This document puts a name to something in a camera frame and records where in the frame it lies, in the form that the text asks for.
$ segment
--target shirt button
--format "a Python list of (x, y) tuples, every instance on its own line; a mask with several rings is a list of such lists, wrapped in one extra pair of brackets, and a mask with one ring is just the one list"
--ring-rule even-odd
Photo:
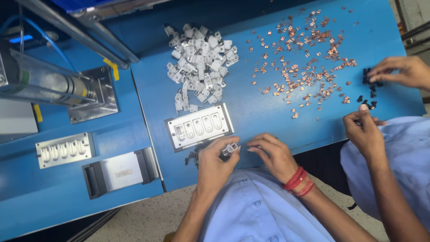
[(278, 236), (274, 235), (270, 237), (270, 242), (278, 242), (278, 241), (279, 241)]

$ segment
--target speckled floor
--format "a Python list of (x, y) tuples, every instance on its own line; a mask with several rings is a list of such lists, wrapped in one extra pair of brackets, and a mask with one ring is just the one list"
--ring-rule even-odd
[[(319, 179), (316, 185), (378, 241), (388, 241), (382, 223), (361, 211), (348, 210), (354, 200)], [(110, 221), (89, 237), (87, 242), (163, 241), (164, 236), (176, 231), (187, 210), (194, 186), (188, 186), (163, 195), (124, 206)]]

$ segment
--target pile of white plastic parts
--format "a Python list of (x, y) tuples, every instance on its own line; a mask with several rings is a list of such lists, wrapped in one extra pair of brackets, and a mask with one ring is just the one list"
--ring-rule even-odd
[(167, 36), (173, 36), (169, 46), (174, 47), (172, 56), (178, 59), (174, 65), (167, 64), (167, 76), (175, 83), (182, 83), (182, 89), (175, 96), (179, 111), (198, 111), (199, 106), (189, 104), (188, 91), (202, 103), (213, 104), (221, 100), (228, 66), (239, 61), (237, 47), (231, 40), (223, 40), (220, 32), (211, 35), (205, 26), (200, 29), (184, 25), (184, 34), (179, 34), (171, 26), (164, 26)]

